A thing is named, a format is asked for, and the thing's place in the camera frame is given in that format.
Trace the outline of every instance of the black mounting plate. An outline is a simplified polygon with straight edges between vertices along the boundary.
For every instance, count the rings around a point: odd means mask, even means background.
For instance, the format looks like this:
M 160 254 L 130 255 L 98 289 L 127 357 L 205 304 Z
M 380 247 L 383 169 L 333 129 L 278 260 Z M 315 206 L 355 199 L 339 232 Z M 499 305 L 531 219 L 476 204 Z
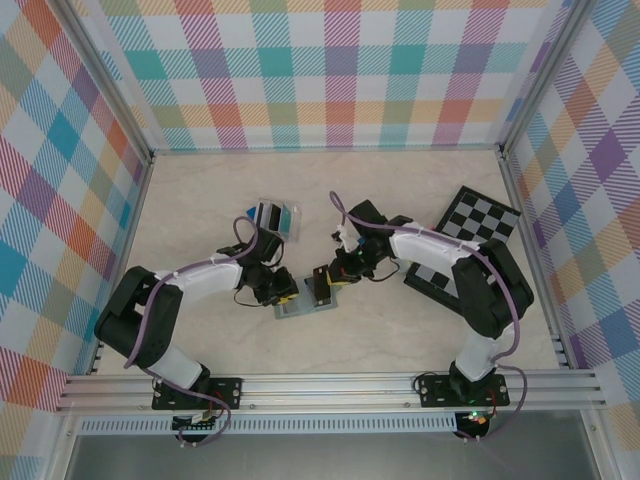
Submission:
M 154 394 L 153 396 L 151 402 L 153 410 L 206 410 L 209 408 L 207 400 L 180 393 L 168 387 L 164 382 L 155 383 L 154 391 L 160 395 Z M 231 410 L 237 410 L 240 408 L 240 398 L 242 397 L 242 379 L 211 377 L 207 395 L 219 398 L 229 405 Z M 220 408 L 213 405 L 213 410 L 220 410 Z
M 451 388 L 449 384 L 449 375 L 421 375 L 415 381 L 415 387 L 420 392 L 420 406 L 423 408 L 432 407 L 492 407 L 493 399 L 489 390 L 493 392 L 496 397 L 497 407 L 506 407 L 509 405 L 509 392 L 507 390 L 507 383 L 504 379 L 504 375 L 491 375 L 488 379 L 487 389 L 482 392 L 480 396 L 474 399 L 473 402 L 462 403 L 458 398 L 457 393 Z M 422 389 L 426 388 L 426 393 L 422 393 Z

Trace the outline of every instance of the marble surface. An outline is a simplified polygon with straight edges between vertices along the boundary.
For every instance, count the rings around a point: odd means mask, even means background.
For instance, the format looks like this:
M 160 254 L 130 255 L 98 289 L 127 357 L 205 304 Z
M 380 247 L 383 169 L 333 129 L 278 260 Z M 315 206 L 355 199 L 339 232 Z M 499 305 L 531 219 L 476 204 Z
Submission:
M 302 227 L 287 244 L 286 265 L 307 275 L 334 257 L 340 215 L 328 199 L 336 190 L 347 207 L 369 198 L 388 218 L 434 225 L 462 185 L 508 203 L 491 151 L 278 153 L 160 157 L 144 204 L 129 266 L 176 268 L 234 243 L 233 219 L 258 198 L 298 204 Z M 531 285 L 519 233 L 509 247 Z M 379 276 L 390 272 L 381 264 Z M 469 327 L 462 317 L 402 283 L 362 281 L 343 288 L 338 308 L 277 320 L 273 308 L 236 305 L 232 293 L 184 310 L 174 342 L 213 373 L 345 373 L 446 370 Z M 252 301 L 248 289 L 239 299 Z M 124 358 L 107 349 L 99 373 L 124 373 Z M 557 368 L 539 303 L 522 321 L 520 348 L 504 363 Z M 137 373 L 131 368 L 127 373 Z

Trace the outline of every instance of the colorful plaid backdrop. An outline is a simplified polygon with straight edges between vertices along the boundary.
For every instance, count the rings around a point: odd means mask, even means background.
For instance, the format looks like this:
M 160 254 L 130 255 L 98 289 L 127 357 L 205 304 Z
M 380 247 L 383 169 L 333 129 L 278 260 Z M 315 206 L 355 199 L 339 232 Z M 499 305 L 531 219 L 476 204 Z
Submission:
M 150 143 L 192 150 L 492 145 L 570 1 L 74 3 Z
M 0 479 L 86 367 L 142 162 L 45 0 L 0 2 Z
M 640 0 L 599 2 L 513 168 L 573 350 L 640 478 Z

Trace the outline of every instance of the purple cable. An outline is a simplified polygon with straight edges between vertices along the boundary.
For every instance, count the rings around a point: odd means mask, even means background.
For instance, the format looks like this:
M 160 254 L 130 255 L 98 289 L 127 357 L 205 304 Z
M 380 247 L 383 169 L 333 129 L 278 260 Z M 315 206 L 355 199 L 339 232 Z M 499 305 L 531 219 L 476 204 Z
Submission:
M 210 402 L 213 402 L 216 405 L 219 405 L 220 407 L 222 407 L 222 409 L 224 411 L 227 412 L 227 418 L 226 418 L 226 420 L 224 422 L 224 425 L 222 425 L 222 428 L 220 430 L 218 430 L 216 433 L 213 433 L 213 434 L 209 435 L 207 438 L 205 438 L 204 440 L 202 440 L 202 441 L 200 441 L 198 443 L 187 442 L 184 438 L 182 438 L 182 431 L 184 430 L 184 428 L 181 428 L 180 430 L 178 430 L 178 439 L 181 442 L 183 442 L 182 443 L 183 445 L 189 445 L 190 447 L 193 447 L 193 448 L 203 447 L 203 446 L 207 445 L 208 443 L 211 443 L 214 440 L 217 440 L 218 438 L 220 438 L 222 433 L 227 428 L 229 428 L 229 426 L 231 425 L 231 409 L 229 408 L 229 405 L 227 405 L 227 403 L 223 402 L 219 398 L 212 397 L 211 395 L 205 395 L 204 393 L 192 392 L 191 390 L 187 390 L 186 388 L 182 388 L 182 387 L 176 385 L 173 382 L 170 382 L 168 380 L 165 380 L 165 379 L 161 378 L 160 375 L 156 375 L 151 370 L 142 369 L 142 371 L 144 373 L 148 374 L 148 375 L 151 375 L 156 380 L 166 383 L 170 388 L 172 388 L 174 390 L 177 390 L 177 391 L 179 391 L 181 393 L 184 393 L 186 395 L 191 395 L 192 397 L 198 397 L 198 398 L 202 398 L 203 400 L 209 400 Z
M 338 209 L 338 211 L 340 213 L 342 213 L 343 219 L 344 218 L 348 218 L 349 220 L 351 220 L 351 222 L 358 223 L 358 224 L 360 224 L 360 225 L 362 225 L 364 227 L 368 227 L 368 228 L 374 228 L 374 229 L 379 229 L 379 230 L 395 230 L 395 231 L 400 231 L 400 232 L 415 233 L 417 235 L 424 235 L 426 237 L 436 238 L 436 239 L 438 239 L 438 240 L 440 240 L 440 241 L 442 241 L 444 243 L 448 243 L 449 245 L 453 245 L 453 246 L 462 248 L 463 250 L 471 253 L 474 257 L 476 257 L 478 260 L 480 260 L 482 262 L 482 264 L 485 267 L 487 267 L 489 272 L 491 272 L 491 274 L 493 275 L 493 278 L 496 279 L 496 282 L 498 282 L 498 286 L 500 287 L 500 290 L 502 290 L 502 294 L 504 295 L 504 298 L 507 301 L 507 305 L 509 305 L 509 312 L 511 313 L 511 317 L 512 317 L 512 320 L 513 320 L 513 345 L 511 345 L 511 347 L 508 350 L 505 350 L 504 352 L 499 353 L 499 354 L 495 355 L 493 358 L 491 358 L 491 362 L 495 363 L 496 360 L 498 360 L 500 358 L 503 358 L 503 357 L 506 357 L 506 356 L 509 356 L 509 355 L 511 355 L 513 352 L 515 352 L 517 350 L 518 345 L 520 344 L 520 319 L 518 318 L 518 311 L 517 311 L 516 305 L 515 305 L 515 303 L 513 301 L 513 297 L 511 296 L 511 292 L 509 292 L 509 289 L 507 288 L 507 284 L 504 282 L 504 280 L 502 279 L 502 277 L 498 273 L 498 270 L 491 264 L 491 262 L 489 261 L 489 259 L 487 257 L 481 255 L 480 253 L 478 253 L 473 248 L 468 247 L 467 245 L 463 244 L 458 239 L 455 239 L 455 238 L 452 238 L 452 237 L 448 237 L 446 235 L 442 235 L 440 233 L 433 232 L 431 230 L 421 230 L 421 229 L 417 229 L 417 228 L 404 227 L 404 226 L 378 225 L 378 224 L 375 224 L 375 223 L 364 222 L 364 221 L 360 220 L 359 218 L 354 217 L 353 215 L 351 215 L 349 212 L 346 211 L 342 201 L 340 200 L 340 197 L 333 190 L 331 192 L 329 192 L 329 199 L 331 200 L 331 203 L 333 203 L 333 205 Z M 501 432 L 502 430 L 504 430 L 504 427 L 513 420 L 513 418 L 520 412 L 520 410 L 522 410 L 522 407 L 524 405 L 524 401 L 525 401 L 525 399 L 527 397 L 528 383 L 527 383 L 527 376 L 525 375 L 525 373 L 521 369 L 519 369 L 518 367 L 513 367 L 513 366 L 510 366 L 510 365 L 497 365 L 497 366 L 498 366 L 498 368 L 502 368 L 504 370 L 516 371 L 522 376 L 522 382 L 523 382 L 522 397 L 520 398 L 520 401 L 518 402 L 518 405 L 516 406 L 516 408 L 513 411 L 513 413 L 509 416 L 509 419 L 504 424 L 502 424 L 502 426 L 498 430 L 495 430 L 495 431 L 491 432 L 490 434 L 486 435 L 484 438 L 493 437 L 498 432 Z
M 211 259 L 207 259 L 207 260 L 202 260 L 200 262 L 192 263 L 190 265 L 186 265 L 184 267 L 180 267 L 177 270 L 169 273 L 165 277 L 161 278 L 160 281 L 154 285 L 154 287 L 151 289 L 151 293 L 149 294 L 149 299 L 147 300 L 144 313 L 142 314 L 142 321 L 140 322 L 140 329 L 138 330 L 136 343 L 133 345 L 133 349 L 129 354 L 129 358 L 127 358 L 127 361 L 124 364 L 124 368 L 129 368 L 131 365 L 133 365 L 133 362 L 135 362 L 136 358 L 138 357 L 138 353 L 140 353 L 140 347 L 142 346 L 142 341 L 144 340 L 144 335 L 147 331 L 147 324 L 149 323 L 149 315 L 151 313 L 151 307 L 153 305 L 154 300 L 156 299 L 156 295 L 158 294 L 158 291 L 165 283 L 171 280 L 175 275 L 188 272 L 189 270 L 192 270 L 194 268 L 203 267 L 205 265 L 211 265 L 211 264 L 218 265 L 221 263 L 234 262 L 239 258 L 242 258 L 245 255 L 248 255 L 251 252 L 251 250 L 255 248 L 256 244 L 258 243 L 258 227 L 256 226 L 255 222 L 249 217 L 236 218 L 233 221 L 233 231 L 238 238 L 240 238 L 238 236 L 238 222 L 240 222 L 241 220 L 249 222 L 253 227 L 253 237 L 251 238 L 251 243 L 249 244 L 249 247 L 247 247 L 245 250 L 243 250 L 242 252 L 232 257 L 216 259 L 215 261 L 212 261 Z

